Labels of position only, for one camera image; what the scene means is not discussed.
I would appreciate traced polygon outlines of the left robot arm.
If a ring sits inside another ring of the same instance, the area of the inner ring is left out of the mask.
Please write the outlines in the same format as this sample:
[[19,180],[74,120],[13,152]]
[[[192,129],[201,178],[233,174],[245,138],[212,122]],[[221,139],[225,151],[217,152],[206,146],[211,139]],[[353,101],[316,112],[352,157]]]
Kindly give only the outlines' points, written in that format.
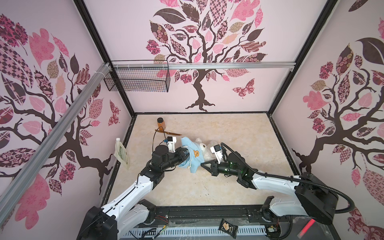
[[135,226],[144,223],[155,206],[143,198],[164,178],[165,172],[185,162],[191,151],[179,147],[174,152],[160,145],[152,153],[137,180],[117,198],[88,210],[78,240],[119,240]]

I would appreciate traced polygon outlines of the light blue bear hoodie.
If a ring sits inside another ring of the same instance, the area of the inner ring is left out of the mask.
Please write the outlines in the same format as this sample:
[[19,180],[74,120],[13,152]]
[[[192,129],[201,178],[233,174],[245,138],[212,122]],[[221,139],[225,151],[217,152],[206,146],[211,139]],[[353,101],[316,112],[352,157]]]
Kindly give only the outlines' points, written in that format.
[[186,148],[189,152],[188,158],[178,165],[180,168],[189,169],[192,174],[196,173],[202,163],[205,162],[203,155],[202,141],[196,139],[192,141],[188,137],[181,138],[182,148]]

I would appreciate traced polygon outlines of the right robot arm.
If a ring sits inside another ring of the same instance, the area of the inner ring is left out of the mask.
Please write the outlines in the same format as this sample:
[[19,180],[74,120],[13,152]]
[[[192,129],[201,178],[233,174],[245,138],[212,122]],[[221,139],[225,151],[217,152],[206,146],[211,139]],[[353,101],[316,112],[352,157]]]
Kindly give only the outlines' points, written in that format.
[[215,177],[235,176],[237,183],[245,188],[284,194],[283,198],[269,196],[265,200],[260,214],[266,222],[285,216],[307,216],[324,225],[333,223],[338,196],[316,177],[308,174],[274,177],[251,168],[237,152],[229,154],[226,161],[211,160],[201,167]]

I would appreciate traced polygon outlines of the white teddy bear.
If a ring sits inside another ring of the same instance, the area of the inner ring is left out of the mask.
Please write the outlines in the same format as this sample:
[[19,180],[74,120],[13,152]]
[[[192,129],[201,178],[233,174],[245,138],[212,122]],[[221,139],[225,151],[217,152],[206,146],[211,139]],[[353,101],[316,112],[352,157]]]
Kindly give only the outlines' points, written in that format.
[[204,143],[200,138],[197,138],[195,140],[195,143],[199,146],[200,152],[202,153],[202,157],[204,159],[204,162],[211,161],[211,160],[217,160],[215,155],[212,154],[210,148],[218,145],[215,141],[210,141],[208,144]]

